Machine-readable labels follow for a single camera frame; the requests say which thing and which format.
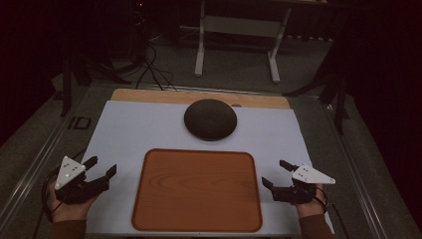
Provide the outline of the black metal stand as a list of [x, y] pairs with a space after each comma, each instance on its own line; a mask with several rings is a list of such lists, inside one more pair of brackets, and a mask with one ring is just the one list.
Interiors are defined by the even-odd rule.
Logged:
[[322, 87], [322, 91], [317, 99], [323, 105], [330, 105], [333, 100], [336, 100], [336, 103], [334, 104], [334, 126], [340, 135], [343, 135], [342, 121], [345, 113], [346, 80], [344, 74], [342, 74], [339, 69], [339, 63], [334, 57], [339, 54], [339, 46], [342, 43], [344, 32], [343, 28], [346, 24], [347, 20], [343, 20], [340, 23], [339, 31], [335, 35], [332, 45], [316, 71], [314, 79], [301, 88], [283, 93], [284, 97], [294, 98], [313, 89]]
[[88, 86], [91, 83], [86, 59], [83, 55], [67, 55], [63, 60], [63, 87], [61, 90], [62, 112], [64, 117], [72, 106], [72, 78], [75, 78], [80, 86]]

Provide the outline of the brown wooden tray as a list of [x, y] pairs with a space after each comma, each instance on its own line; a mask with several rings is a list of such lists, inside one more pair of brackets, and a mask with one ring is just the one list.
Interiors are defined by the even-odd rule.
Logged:
[[255, 161], [236, 151], [152, 149], [131, 223], [138, 231], [254, 233], [263, 218]]

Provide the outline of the person's right hand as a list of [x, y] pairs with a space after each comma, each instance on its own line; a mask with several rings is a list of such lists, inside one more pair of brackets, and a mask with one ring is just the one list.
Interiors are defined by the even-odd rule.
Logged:
[[326, 212], [326, 199], [321, 184], [316, 186], [316, 196], [311, 202], [304, 204], [296, 204], [297, 213], [300, 218], [315, 215], [324, 215]]

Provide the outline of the dark round plate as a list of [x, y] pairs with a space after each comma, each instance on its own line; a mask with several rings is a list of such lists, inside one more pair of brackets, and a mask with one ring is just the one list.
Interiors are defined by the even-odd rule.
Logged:
[[226, 103], [205, 99], [191, 104], [184, 113], [187, 130], [202, 140], [226, 138], [237, 127], [235, 111]]

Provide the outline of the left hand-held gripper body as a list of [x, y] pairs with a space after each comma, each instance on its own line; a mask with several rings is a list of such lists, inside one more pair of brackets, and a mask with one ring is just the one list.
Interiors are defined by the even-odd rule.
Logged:
[[86, 181], [86, 172], [82, 163], [65, 156], [56, 179], [56, 198], [68, 205], [82, 204], [109, 190], [106, 175]]

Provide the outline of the person's left hand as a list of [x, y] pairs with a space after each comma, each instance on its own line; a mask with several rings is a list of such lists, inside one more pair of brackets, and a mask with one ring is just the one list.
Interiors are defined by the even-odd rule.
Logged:
[[97, 200], [96, 197], [90, 198], [82, 204], [68, 205], [56, 198], [55, 182], [49, 185], [49, 207], [52, 211], [52, 220], [54, 223], [62, 221], [86, 220], [90, 208]]

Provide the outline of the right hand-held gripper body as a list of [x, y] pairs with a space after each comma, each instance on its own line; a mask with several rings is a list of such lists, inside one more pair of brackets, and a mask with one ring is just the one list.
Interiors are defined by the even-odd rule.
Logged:
[[316, 170], [310, 165], [298, 165], [296, 171], [290, 172], [293, 185], [290, 187], [274, 186], [271, 190], [273, 199], [292, 204], [311, 202], [316, 196], [318, 184], [335, 184], [335, 179]]

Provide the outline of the white metal desk frame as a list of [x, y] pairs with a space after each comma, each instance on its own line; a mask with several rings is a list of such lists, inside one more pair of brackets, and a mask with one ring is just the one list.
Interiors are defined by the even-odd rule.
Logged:
[[267, 58], [272, 81], [274, 84], [279, 84], [281, 82], [281, 77], [279, 74], [276, 58], [288, 25], [292, 8], [287, 8], [284, 11], [282, 20], [276, 22], [207, 15], [205, 13], [205, 7], [206, 0], [201, 0], [199, 18], [199, 42], [194, 75], [196, 77], [201, 77], [203, 75], [203, 64], [205, 56], [204, 39], [206, 32], [266, 37], [273, 38], [275, 40], [274, 47], [267, 52]]

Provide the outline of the white table mat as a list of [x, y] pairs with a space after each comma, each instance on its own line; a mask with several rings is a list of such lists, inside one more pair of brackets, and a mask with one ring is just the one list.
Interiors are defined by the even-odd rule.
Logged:
[[[226, 138], [206, 141], [191, 134], [184, 124], [186, 107], [109, 101], [86, 151], [97, 165], [89, 179], [102, 176], [116, 165], [109, 190], [93, 204], [87, 230], [91, 234], [115, 236], [271, 237], [301, 232], [298, 214], [289, 203], [276, 202], [262, 184], [262, 177], [279, 187], [289, 187], [292, 176], [280, 167], [311, 162], [296, 115], [291, 110], [240, 107], [235, 110], [237, 127]], [[152, 149], [236, 151], [251, 154], [255, 161], [263, 225], [254, 233], [152, 232], [138, 231], [131, 223], [145, 155]]]

